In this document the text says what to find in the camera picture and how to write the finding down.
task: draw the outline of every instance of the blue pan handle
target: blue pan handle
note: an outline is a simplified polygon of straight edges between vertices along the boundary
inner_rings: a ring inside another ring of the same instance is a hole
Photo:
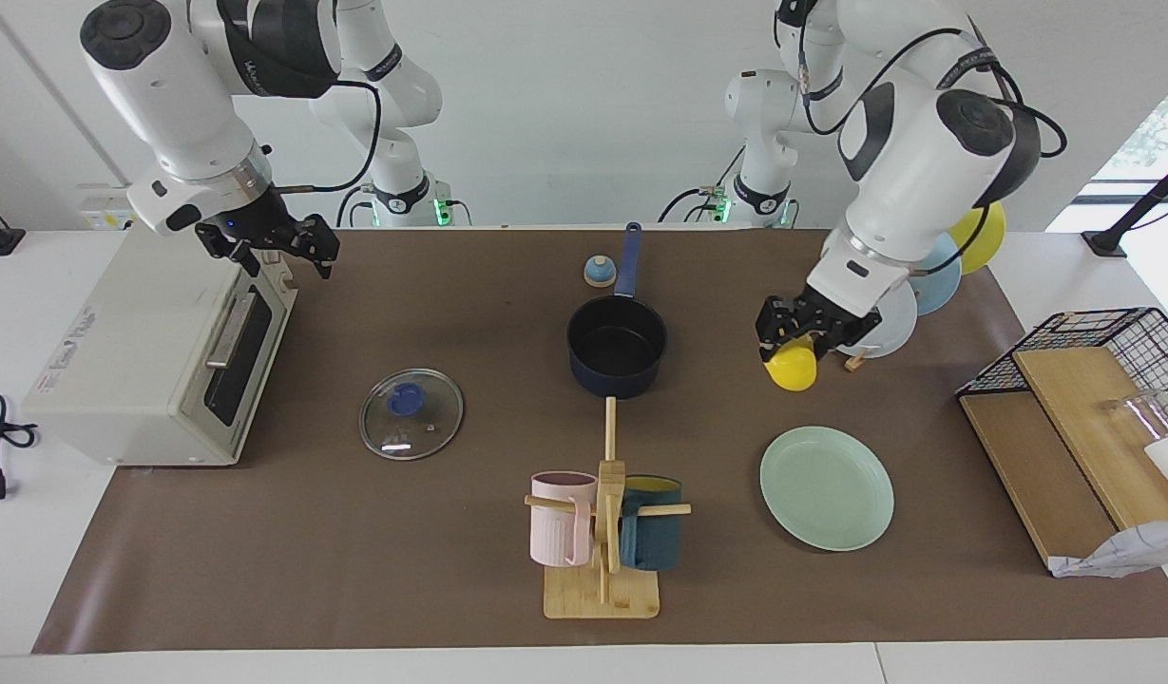
[[[619,298],[635,295],[635,281],[639,280],[639,251],[644,242],[644,226],[637,222],[626,224],[626,245],[621,247],[621,263],[618,265],[618,285],[613,294]]]

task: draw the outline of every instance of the brown leather mat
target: brown leather mat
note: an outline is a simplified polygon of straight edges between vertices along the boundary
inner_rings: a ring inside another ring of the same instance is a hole
[[[792,295],[822,235],[645,237],[639,294],[669,326],[661,376],[619,411],[632,473],[684,482],[676,570],[641,622],[541,616],[528,476],[593,470],[603,402],[566,363],[565,324],[597,291],[584,260],[619,232],[345,232],[305,267],[252,434],[228,470],[119,470],[35,652],[681,642],[1168,636],[1160,571],[1051,579],[954,390],[1022,330],[990,273],[919,321],[899,354],[806,393],[776,389],[752,321]],[[382,377],[439,369],[466,423],[445,451],[388,462],[360,441]],[[779,433],[828,425],[880,455],[885,536],[823,553],[780,529],[757,483]]]

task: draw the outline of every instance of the pink mug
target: pink mug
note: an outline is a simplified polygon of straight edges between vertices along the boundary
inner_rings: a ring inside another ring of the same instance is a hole
[[[575,503],[575,512],[531,507],[528,556],[549,567],[575,567],[592,559],[596,475],[547,472],[533,476],[533,495]]]

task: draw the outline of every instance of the black wire basket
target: black wire basket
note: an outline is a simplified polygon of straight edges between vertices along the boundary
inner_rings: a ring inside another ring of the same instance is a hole
[[[1066,312],[1048,316],[996,362],[961,386],[958,397],[1030,392],[1014,363],[1015,351],[1106,347],[1139,390],[1157,390],[1168,416],[1168,317],[1153,307],[1100,312]]]

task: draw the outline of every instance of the pink mug handle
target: pink mug handle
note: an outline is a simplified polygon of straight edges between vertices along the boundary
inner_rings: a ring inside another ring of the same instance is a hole
[[[566,553],[566,563],[572,566],[576,559],[588,558],[592,553],[592,505],[588,498],[568,497],[575,503],[575,545]]]

